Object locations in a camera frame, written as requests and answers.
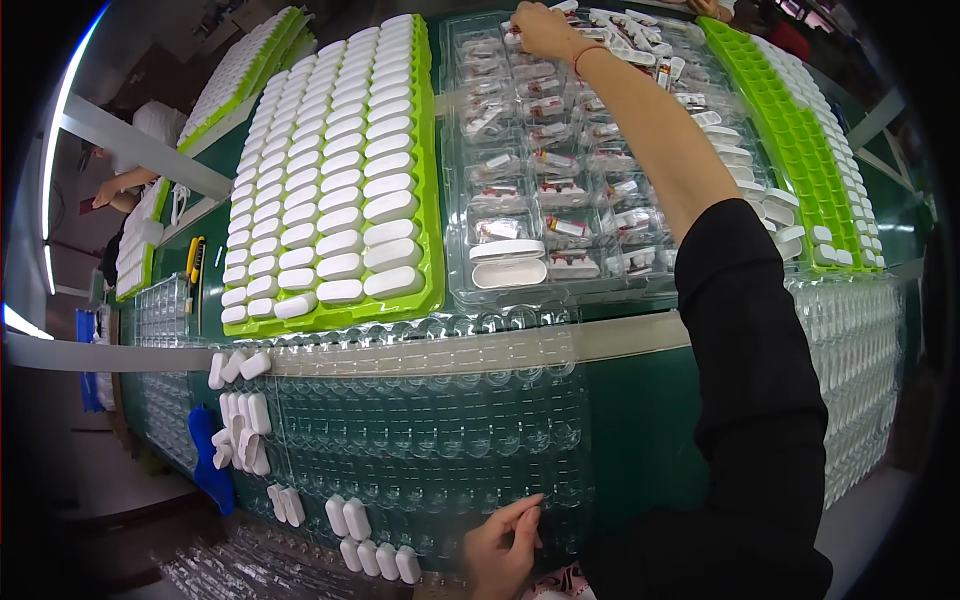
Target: hand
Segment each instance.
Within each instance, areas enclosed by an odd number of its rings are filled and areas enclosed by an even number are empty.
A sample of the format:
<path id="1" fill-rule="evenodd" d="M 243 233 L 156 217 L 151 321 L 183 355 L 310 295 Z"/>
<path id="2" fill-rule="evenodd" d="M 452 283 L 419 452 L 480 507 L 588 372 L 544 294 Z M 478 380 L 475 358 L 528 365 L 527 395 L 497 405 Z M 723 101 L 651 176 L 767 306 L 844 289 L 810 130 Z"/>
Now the hand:
<path id="1" fill-rule="evenodd" d="M 690 5 L 690 8 L 697 14 L 714 19 L 720 18 L 720 3 L 718 0 L 687 0 L 686 4 Z"/>
<path id="2" fill-rule="evenodd" d="M 510 21 L 522 33 L 523 50 L 541 59 L 562 60 L 572 65 L 582 49 L 600 45 L 570 27 L 563 12 L 551 11 L 540 2 L 521 2 Z"/>
<path id="3" fill-rule="evenodd" d="M 541 500 L 543 494 L 538 493 L 497 509 L 464 536 L 464 554 L 476 579 L 475 600 L 508 600 L 530 574 L 534 547 L 543 547 L 537 535 Z M 513 547 L 501 547 L 503 537 L 512 531 Z"/>
<path id="4" fill-rule="evenodd" d="M 93 207 L 100 208 L 101 206 L 106 206 L 110 204 L 110 201 L 113 200 L 113 197 L 117 195 L 117 192 L 120 191 L 120 188 L 116 186 L 116 183 L 113 180 L 104 181 L 100 184 L 100 190 L 97 192 L 97 196 L 93 199 Z"/>

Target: worker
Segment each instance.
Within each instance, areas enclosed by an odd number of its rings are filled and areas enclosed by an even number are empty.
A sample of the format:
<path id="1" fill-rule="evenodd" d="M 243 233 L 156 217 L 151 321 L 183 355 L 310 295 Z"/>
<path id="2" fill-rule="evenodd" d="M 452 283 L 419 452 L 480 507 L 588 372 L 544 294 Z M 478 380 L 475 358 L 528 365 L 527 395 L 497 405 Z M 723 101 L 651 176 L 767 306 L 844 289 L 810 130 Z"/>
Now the worker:
<path id="1" fill-rule="evenodd" d="M 512 20 L 526 52 L 566 62 L 590 85 L 657 188 L 680 245 L 679 310 L 703 401 L 694 442 L 710 488 L 699 509 L 653 511 L 591 532 L 576 564 L 538 581 L 528 578 L 542 495 L 503 507 L 464 540 L 474 600 L 509 600 L 521 587 L 524 600 L 823 598 L 832 566 L 813 542 L 827 408 L 780 253 L 669 93 L 559 11 L 521 2 Z M 511 533 L 512 545 L 504 540 Z"/>
<path id="2" fill-rule="evenodd" d="M 125 118 L 127 115 L 122 109 L 113 106 L 106 106 L 103 109 L 171 148 L 177 147 L 180 132 L 186 124 L 186 115 L 156 100 L 143 105 L 129 118 Z M 86 140 L 83 142 L 83 152 L 77 164 L 77 170 L 82 172 L 92 157 L 109 158 L 116 175 L 113 179 L 100 184 L 100 190 L 93 199 L 94 208 L 109 204 L 120 212 L 130 213 L 140 202 L 144 186 L 158 177 L 158 174 L 150 169 L 138 166 Z"/>
<path id="3" fill-rule="evenodd" d="M 722 23 L 733 20 L 733 5 L 736 0 L 663 0 L 667 4 L 686 4 L 697 14 L 714 18 Z"/>

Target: black sleeve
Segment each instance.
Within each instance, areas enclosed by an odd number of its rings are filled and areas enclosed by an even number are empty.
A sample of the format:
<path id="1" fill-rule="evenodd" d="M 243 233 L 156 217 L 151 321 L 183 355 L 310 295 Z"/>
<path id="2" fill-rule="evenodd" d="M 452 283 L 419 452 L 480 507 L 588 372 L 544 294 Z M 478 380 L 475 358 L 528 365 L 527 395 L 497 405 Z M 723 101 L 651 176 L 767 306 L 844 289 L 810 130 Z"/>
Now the black sleeve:
<path id="1" fill-rule="evenodd" d="M 584 575 L 599 600 L 823 598 L 832 566 L 813 542 L 827 409 L 780 255 L 747 203 L 700 216 L 676 283 L 700 370 L 694 441 L 709 493 L 698 510 L 597 532 L 580 557 Z"/>

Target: woman's arm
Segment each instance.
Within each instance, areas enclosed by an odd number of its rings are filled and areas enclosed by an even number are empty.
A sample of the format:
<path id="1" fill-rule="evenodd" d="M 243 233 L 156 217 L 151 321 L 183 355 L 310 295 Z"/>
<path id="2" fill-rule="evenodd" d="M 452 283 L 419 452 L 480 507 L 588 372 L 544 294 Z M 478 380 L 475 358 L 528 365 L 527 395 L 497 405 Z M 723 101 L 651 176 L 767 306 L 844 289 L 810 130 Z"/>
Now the woman's arm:
<path id="1" fill-rule="evenodd" d="M 157 177 L 158 175 L 156 173 L 144 167 L 137 167 L 126 173 L 121 173 L 112 180 L 107 180 L 100 184 L 100 190 L 97 192 L 96 198 L 93 199 L 93 207 L 100 208 L 101 206 L 111 204 L 113 197 L 116 196 L 120 190 L 149 183 Z"/>
<path id="2" fill-rule="evenodd" d="M 740 197 L 703 130 L 650 77 L 581 36 L 561 13 L 542 4 L 521 2 L 513 21 L 527 52 L 570 64 L 576 60 L 576 72 L 610 111 L 657 189 L 678 244 L 707 208 Z"/>

